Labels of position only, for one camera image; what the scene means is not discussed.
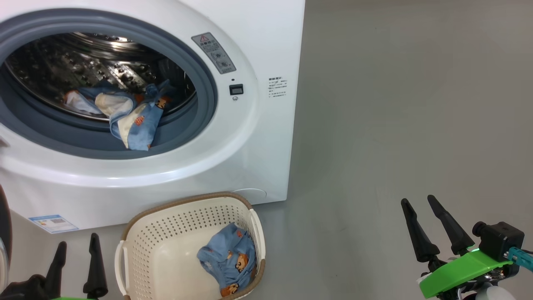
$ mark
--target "clothing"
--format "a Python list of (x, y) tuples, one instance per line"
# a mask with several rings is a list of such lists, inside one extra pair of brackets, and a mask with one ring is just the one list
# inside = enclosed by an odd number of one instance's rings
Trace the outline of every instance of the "clothing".
[(144, 94), (129, 94), (108, 81), (101, 81), (93, 88), (68, 92), (65, 104), (78, 110), (105, 114), (109, 117), (111, 134), (121, 139), (126, 148), (147, 151), (154, 140), (163, 109), (175, 93), (169, 80), (159, 86), (147, 85)]
[(244, 289), (255, 275), (255, 246), (248, 232), (229, 224), (196, 255), (219, 283), (223, 297)]

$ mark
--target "teal connector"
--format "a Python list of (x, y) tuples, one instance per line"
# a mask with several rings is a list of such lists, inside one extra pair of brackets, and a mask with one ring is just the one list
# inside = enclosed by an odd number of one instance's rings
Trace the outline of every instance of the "teal connector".
[(505, 258), (533, 272), (533, 256), (517, 247), (511, 247)]

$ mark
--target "basket rim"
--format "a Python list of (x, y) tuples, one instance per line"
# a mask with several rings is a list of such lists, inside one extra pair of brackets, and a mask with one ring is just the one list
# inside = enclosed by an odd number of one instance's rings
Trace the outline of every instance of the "basket rim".
[[(122, 233), (122, 237), (120, 239), (122, 241), (126, 241), (126, 239), (128, 237), (128, 233), (130, 232), (130, 229), (133, 227), (133, 225), (135, 223), (137, 223), (138, 220), (140, 220), (141, 218), (143, 218), (143, 217), (145, 217), (147, 215), (150, 215), (150, 214), (153, 214), (154, 212), (162, 211), (162, 210), (165, 210), (165, 209), (168, 209), (168, 208), (171, 208), (171, 207), (176, 207), (176, 206), (179, 206), (179, 205), (182, 205), (182, 204), (187, 204), (187, 203), (196, 202), (196, 201), (202, 201), (202, 200), (208, 200), (208, 199), (213, 199), (213, 198), (234, 198), (234, 199), (237, 199), (240, 202), (242, 202), (246, 206), (246, 208), (248, 208), (248, 210), (254, 210), (252, 205), (250, 204), (250, 202), (248, 202), (248, 200), (246, 200), (244, 197), (242, 197), (239, 194), (235, 194), (235, 193), (231, 193), (231, 192), (218, 192), (218, 193), (209, 193), (209, 194), (191, 196), (191, 197), (187, 197), (187, 198), (178, 199), (178, 200), (175, 200), (175, 201), (172, 201), (170, 203), (163, 204), (163, 205), (160, 205), (160, 206), (157, 206), (157, 207), (154, 207), (154, 208), (150, 208), (150, 209), (147, 209), (147, 210), (137, 214), (135, 217), (133, 217), (130, 220), (130, 222), (128, 222), (128, 224), (126, 225), (126, 228), (124, 229), (124, 232)], [(255, 287), (257, 287), (257, 285), (259, 284), (259, 282), (263, 278), (263, 274), (264, 274), (264, 271), (265, 271), (265, 264), (266, 264), (266, 260), (263, 258), (260, 261), (260, 263), (259, 263), (259, 271), (257, 272), (257, 275), (255, 276), (254, 280), (252, 282), (250, 282), (250, 284), (244, 290), (239, 291), (239, 292), (237, 292), (235, 294), (232, 294), (230, 296), (227, 296), (227, 297), (224, 297), (224, 298), (220, 298), (219, 300), (236, 300), (236, 299), (242, 298), (242, 297), (250, 294), (252, 292), (252, 290), (255, 289)], [(124, 295), (124, 299), (125, 300), (131, 300), (129, 295)]]

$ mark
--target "washing machine door opening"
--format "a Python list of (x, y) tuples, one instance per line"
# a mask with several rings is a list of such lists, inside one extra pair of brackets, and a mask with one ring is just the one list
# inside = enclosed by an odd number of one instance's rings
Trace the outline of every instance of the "washing machine door opening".
[[(176, 149), (213, 117), (217, 90), (202, 58), (177, 37), (119, 14), (37, 11), (0, 23), (0, 123), (55, 151), (95, 159), (135, 159)], [(66, 104), (66, 94), (103, 84), (142, 101), (168, 80), (167, 99), (148, 151), (127, 150), (109, 119)]]

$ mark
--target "washing machine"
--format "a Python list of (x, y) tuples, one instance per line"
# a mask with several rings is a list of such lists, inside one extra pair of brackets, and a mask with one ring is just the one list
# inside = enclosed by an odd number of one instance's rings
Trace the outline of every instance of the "washing machine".
[[(0, 184), (51, 232), (186, 196), (287, 197), (304, 0), (17, 0), (0, 10)], [(169, 80), (148, 151), (65, 94)]]

